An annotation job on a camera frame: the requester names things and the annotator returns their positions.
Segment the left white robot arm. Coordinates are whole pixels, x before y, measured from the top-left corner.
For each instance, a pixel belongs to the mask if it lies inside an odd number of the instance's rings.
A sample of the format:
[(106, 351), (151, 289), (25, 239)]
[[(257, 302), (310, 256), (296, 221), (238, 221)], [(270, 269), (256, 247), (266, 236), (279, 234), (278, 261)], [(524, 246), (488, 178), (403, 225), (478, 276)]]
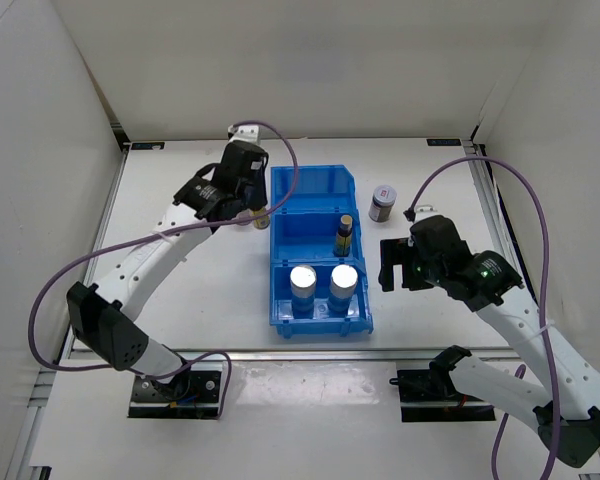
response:
[(256, 140), (235, 135), (219, 162), (200, 169), (174, 196), (157, 224), (155, 240), (133, 248), (92, 285), (75, 283), (67, 293), (76, 337), (109, 366), (148, 377), (168, 400), (188, 395), (183, 359), (151, 339), (135, 321), (166, 277), (221, 221), (267, 203), (268, 154)]

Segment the silver-lid shaker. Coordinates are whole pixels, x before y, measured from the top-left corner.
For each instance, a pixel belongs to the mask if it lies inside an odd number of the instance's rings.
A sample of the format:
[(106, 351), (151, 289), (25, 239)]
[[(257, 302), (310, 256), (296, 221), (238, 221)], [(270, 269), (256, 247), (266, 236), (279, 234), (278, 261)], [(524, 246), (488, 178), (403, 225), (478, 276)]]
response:
[(295, 266), (290, 272), (291, 307), (295, 317), (314, 315), (317, 274), (306, 264)]
[(330, 276), (329, 308), (336, 313), (346, 313), (358, 283), (357, 270), (346, 264), (336, 266)]

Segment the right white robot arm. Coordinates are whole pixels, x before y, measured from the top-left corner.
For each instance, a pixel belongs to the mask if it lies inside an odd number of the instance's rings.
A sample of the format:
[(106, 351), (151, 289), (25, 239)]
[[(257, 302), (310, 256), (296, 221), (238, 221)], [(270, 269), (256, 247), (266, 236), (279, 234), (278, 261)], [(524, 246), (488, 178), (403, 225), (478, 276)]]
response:
[(470, 251), (442, 215), (414, 223), (406, 238), (380, 243), (379, 283), (394, 289), (402, 269), (409, 291), (438, 287), (496, 330), (537, 378), (531, 384), (451, 346), (429, 364), (424, 386), (444, 400), (479, 398), (535, 431), (556, 459), (580, 468), (600, 449), (600, 373), (551, 324), (500, 254)]

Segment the yellow-label small bottle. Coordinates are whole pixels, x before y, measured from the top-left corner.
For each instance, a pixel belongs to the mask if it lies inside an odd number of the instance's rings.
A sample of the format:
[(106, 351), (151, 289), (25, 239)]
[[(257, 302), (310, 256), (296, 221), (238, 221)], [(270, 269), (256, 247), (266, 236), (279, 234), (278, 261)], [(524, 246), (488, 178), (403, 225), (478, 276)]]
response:
[(258, 230), (266, 230), (270, 225), (270, 216), (266, 207), (251, 210), (252, 224)]
[(349, 255), (351, 249), (353, 224), (353, 217), (351, 215), (343, 215), (340, 218), (333, 249), (335, 256), (346, 257)]

